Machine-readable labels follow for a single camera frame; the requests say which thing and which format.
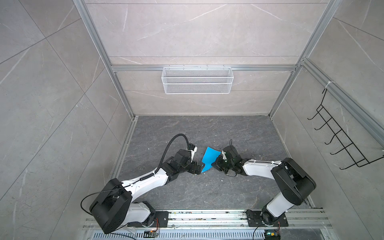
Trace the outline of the blue square paper sheet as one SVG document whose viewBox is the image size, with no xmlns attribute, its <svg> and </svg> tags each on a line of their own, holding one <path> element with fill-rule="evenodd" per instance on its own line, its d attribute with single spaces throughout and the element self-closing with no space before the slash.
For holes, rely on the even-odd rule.
<svg viewBox="0 0 384 240">
<path fill-rule="evenodd" d="M 210 170 L 212 168 L 212 164 L 216 161 L 216 159 L 219 157 L 221 152 L 216 151 L 210 147 L 207 147 L 206 152 L 203 156 L 202 163 L 204 164 L 204 167 L 202 169 L 202 173 Z"/>
</svg>

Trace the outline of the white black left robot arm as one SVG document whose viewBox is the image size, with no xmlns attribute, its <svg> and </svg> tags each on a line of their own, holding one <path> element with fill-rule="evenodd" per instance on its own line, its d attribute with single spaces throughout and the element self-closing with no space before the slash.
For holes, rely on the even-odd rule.
<svg viewBox="0 0 384 240">
<path fill-rule="evenodd" d="M 166 163 L 145 175 L 122 182 L 116 178 L 110 180 L 89 208 L 103 232 L 110 234 L 131 223 L 150 225 L 156 211 L 147 202 L 134 201 L 145 193 L 176 180 L 179 174 L 199 175 L 204 164 L 193 160 L 196 151 L 196 146 L 192 146 L 191 150 L 180 149 Z"/>
</svg>

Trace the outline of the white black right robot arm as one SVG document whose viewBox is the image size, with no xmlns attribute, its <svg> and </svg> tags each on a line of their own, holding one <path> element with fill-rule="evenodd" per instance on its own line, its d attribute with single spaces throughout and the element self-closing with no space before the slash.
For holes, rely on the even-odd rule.
<svg viewBox="0 0 384 240">
<path fill-rule="evenodd" d="M 280 192 L 262 210 L 265 223 L 271 223 L 293 206 L 301 205 L 316 189 L 312 177 L 291 158 L 266 162 L 242 158 L 236 148 L 229 145 L 223 149 L 211 166 L 225 174 L 235 176 L 258 176 L 275 180 Z"/>
</svg>

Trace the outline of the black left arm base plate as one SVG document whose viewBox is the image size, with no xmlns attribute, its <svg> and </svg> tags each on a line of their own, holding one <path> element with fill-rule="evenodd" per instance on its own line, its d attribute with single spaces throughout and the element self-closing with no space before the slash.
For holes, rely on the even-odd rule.
<svg viewBox="0 0 384 240">
<path fill-rule="evenodd" d="M 145 220 L 143 223 L 132 222 L 128 223 L 128 227 L 136 227 L 136 228 L 166 228 L 168 226 L 169 221 L 169 212 L 167 211 L 159 211 L 155 214 L 150 214 L 149 218 Z"/>
</svg>

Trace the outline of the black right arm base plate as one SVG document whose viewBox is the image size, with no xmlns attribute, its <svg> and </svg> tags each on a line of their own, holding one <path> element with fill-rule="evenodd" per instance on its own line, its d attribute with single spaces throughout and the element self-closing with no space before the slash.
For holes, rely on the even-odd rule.
<svg viewBox="0 0 384 240">
<path fill-rule="evenodd" d="M 267 211 L 246 210 L 246 220 L 249 227 L 288 227 L 288 221 L 285 214 L 274 217 Z"/>
</svg>

